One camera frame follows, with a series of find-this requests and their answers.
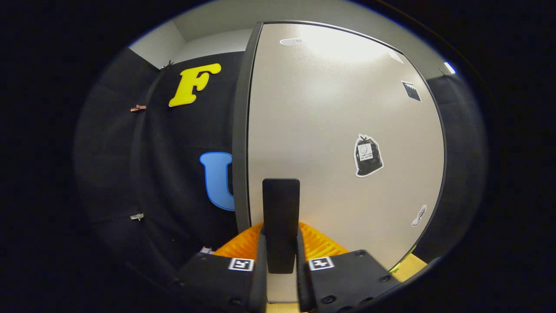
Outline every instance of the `ceiling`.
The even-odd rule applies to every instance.
[[[294,19],[358,31],[402,51],[428,79],[442,75],[446,60],[411,31],[364,6],[345,0],[215,0],[173,19],[186,42],[260,21]]]
[[[300,19],[357,30],[357,21],[377,15],[343,0],[216,0],[173,19],[186,41],[217,33],[253,28],[256,22]]]

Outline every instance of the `white wall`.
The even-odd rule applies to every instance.
[[[139,38],[130,45],[130,49],[161,69],[184,44],[176,24],[170,20]]]
[[[218,53],[245,51],[251,32],[252,29],[248,28],[188,41],[174,54],[172,61],[178,63]]]

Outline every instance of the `metal clip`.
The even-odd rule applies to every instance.
[[[138,219],[139,221],[141,220],[141,218],[145,217],[145,215],[143,213],[139,213],[136,215],[132,215],[130,216],[131,219]]]
[[[147,106],[146,105],[137,105],[136,107],[132,107],[131,111],[132,112],[137,112],[137,111],[141,111],[141,110],[146,110]]]

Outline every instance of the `trash bag sticker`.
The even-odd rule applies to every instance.
[[[408,97],[415,99],[421,102],[421,98],[419,97],[419,93],[417,93],[417,89],[415,88],[415,84],[412,82],[401,81],[401,84],[404,85],[405,92],[408,93]]]
[[[359,134],[355,140],[353,158],[357,177],[369,176],[384,167],[378,143],[367,135]]]

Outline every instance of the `black sticker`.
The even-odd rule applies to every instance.
[[[421,102],[421,98],[419,97],[419,94],[417,93],[417,89],[415,88],[415,85],[412,82],[401,81],[401,84],[404,85],[405,92],[408,93],[408,96],[410,98]]]

